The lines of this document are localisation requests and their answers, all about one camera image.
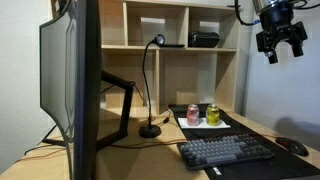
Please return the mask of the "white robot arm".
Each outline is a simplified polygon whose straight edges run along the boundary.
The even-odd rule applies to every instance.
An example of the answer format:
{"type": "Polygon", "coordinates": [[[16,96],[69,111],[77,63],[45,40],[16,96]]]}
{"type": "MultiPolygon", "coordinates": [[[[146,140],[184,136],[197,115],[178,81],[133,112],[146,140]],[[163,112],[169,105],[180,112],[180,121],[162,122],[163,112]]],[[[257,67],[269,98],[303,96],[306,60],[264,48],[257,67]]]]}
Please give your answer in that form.
{"type": "Polygon", "coordinates": [[[275,49],[282,41],[291,46],[294,57],[302,56],[307,34],[302,22],[291,23],[294,0],[253,0],[253,4],[262,26],[262,31],[256,34],[257,48],[269,63],[278,62],[275,49]]]}

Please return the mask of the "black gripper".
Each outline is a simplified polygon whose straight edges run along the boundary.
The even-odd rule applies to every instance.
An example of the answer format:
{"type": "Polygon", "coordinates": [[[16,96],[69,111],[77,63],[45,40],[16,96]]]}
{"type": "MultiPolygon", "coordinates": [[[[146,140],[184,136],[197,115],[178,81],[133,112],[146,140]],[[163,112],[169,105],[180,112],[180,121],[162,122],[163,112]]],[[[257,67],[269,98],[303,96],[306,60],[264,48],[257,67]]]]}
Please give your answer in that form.
{"type": "Polygon", "coordinates": [[[265,53],[270,64],[278,62],[274,50],[281,41],[291,45],[295,57],[304,55],[302,46],[307,34],[301,21],[291,23],[294,17],[292,2],[258,2],[255,10],[262,26],[262,31],[256,35],[258,51],[265,53]]]}

